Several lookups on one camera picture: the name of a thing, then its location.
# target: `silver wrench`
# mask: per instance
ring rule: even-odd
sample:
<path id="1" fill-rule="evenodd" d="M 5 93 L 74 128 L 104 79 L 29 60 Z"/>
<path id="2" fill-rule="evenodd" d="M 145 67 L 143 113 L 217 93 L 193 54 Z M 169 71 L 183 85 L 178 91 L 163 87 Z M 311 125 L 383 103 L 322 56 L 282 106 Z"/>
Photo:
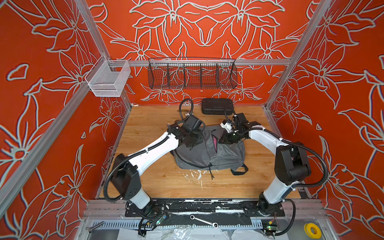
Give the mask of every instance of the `silver wrench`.
<path id="1" fill-rule="evenodd" d="M 204 223 L 206 223 L 206 224 L 212 225 L 214 228 L 218 228 L 218 224 L 217 224 L 217 222 L 208 222 L 208 221 L 202 220 L 202 219 L 200 219 L 200 218 L 197 218 L 197 217 L 195 217 L 194 215 L 191 215 L 190 218 L 191 218 L 192 220 L 196 219 L 196 220 L 198 220 L 198 221 L 200 221 L 200 222 L 204 222 Z"/>

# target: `floral wallpaper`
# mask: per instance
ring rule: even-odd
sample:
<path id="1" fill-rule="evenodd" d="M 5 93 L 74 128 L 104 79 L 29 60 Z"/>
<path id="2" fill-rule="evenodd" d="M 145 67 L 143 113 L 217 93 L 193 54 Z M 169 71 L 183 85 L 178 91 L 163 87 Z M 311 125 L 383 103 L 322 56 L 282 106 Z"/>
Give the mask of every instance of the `floral wallpaper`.
<path id="1" fill-rule="evenodd" d="M 317 0 L 87 0 L 112 59 L 202 56 L 284 59 L 292 55 Z M 235 89 L 157 90 L 147 69 L 132 67 L 126 85 L 131 102 L 167 105 L 193 98 L 230 98 L 263 104 L 284 66 L 240 66 Z"/>
<path id="2" fill-rule="evenodd" d="M 333 1 L 271 109 L 283 137 L 322 152 L 309 189 L 341 239 L 384 238 L 384 3 Z M 322 168 L 311 157 L 311 183 Z"/>
<path id="3" fill-rule="evenodd" d="M 0 3 L 0 187 L 100 57 L 73 0 Z M 127 108 L 89 92 L 0 220 L 0 239 L 73 238 Z"/>

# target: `white wire basket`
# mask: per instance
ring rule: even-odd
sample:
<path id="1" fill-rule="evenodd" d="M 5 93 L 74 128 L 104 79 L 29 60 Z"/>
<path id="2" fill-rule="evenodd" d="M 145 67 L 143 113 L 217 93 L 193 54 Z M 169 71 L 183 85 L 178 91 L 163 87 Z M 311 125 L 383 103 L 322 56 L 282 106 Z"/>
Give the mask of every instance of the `white wire basket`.
<path id="1" fill-rule="evenodd" d="M 131 73 L 128 61 L 119 68 L 111 67 L 111 62 L 101 56 L 85 77 L 96 97 L 119 97 Z"/>

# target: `yellow tape roll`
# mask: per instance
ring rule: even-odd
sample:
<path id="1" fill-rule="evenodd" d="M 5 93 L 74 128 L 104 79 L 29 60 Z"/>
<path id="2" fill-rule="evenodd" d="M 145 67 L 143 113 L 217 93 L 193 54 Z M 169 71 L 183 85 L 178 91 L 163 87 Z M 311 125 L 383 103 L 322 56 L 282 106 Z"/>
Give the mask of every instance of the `yellow tape roll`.
<path id="1" fill-rule="evenodd" d="M 304 225 L 304 231 L 310 238 L 321 238 L 321 231 L 314 223 L 307 223 Z"/>

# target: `wooden tabletop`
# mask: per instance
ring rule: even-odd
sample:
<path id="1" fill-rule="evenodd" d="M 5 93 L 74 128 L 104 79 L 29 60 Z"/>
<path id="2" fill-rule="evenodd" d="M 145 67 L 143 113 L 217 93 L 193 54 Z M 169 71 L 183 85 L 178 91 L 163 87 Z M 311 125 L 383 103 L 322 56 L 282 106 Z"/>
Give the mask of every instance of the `wooden tabletop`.
<path id="1" fill-rule="evenodd" d="M 258 121 L 270 129 L 262 107 L 235 106 L 235 111 L 244 113 L 248 121 Z M 202 114 L 200 106 L 194 107 L 194 115 L 207 126 L 220 124 L 225 119 L 221 115 Z M 167 124 L 178 119 L 178 106 L 133 107 L 115 156 L 141 150 L 159 138 L 167 130 Z M 244 144 L 245 164 L 249 168 L 245 175 L 234 176 L 230 169 L 213 170 L 215 178 L 212 180 L 209 171 L 180 169 L 174 157 L 167 153 L 141 175 L 142 187 L 152 198 L 258 198 L 275 177 L 275 156 L 257 141 L 248 139 Z M 119 195 L 112 183 L 108 186 L 108 194 L 110 197 Z M 300 195 L 295 191 L 288 197 L 300 198 Z"/>

